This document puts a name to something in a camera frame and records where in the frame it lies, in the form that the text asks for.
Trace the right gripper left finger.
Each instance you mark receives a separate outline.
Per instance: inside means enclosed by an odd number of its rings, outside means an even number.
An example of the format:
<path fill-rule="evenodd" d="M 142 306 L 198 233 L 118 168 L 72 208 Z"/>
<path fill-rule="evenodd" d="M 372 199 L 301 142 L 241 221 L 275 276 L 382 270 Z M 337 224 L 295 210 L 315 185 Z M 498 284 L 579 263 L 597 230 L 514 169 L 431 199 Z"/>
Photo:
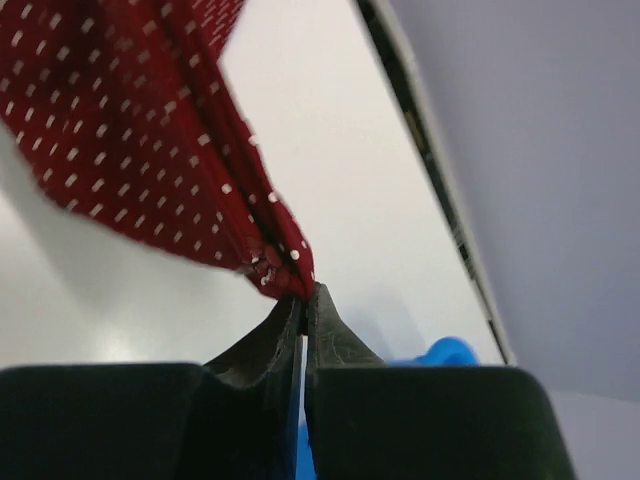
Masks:
<path fill-rule="evenodd" d="M 5 479 L 291 479 L 302 303 L 204 363 L 1 372 Z"/>

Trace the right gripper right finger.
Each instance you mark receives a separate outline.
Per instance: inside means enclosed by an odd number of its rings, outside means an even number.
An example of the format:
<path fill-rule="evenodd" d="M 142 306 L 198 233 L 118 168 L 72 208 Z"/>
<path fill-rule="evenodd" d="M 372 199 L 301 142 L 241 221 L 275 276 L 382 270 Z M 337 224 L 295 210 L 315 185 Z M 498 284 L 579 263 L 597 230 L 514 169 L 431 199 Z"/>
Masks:
<path fill-rule="evenodd" d="M 391 366 L 317 284 L 305 411 L 321 479 L 571 479 L 541 384 L 513 367 Z"/>

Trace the red polka dot skirt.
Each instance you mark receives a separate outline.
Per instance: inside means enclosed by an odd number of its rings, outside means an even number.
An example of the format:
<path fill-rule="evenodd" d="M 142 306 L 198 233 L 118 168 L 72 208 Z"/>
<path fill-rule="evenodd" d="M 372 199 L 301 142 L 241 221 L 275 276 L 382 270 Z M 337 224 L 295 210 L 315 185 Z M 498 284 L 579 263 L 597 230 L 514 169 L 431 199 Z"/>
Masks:
<path fill-rule="evenodd" d="M 219 65 L 242 7 L 5 1 L 1 120 L 60 207 L 305 299 L 310 246 Z"/>

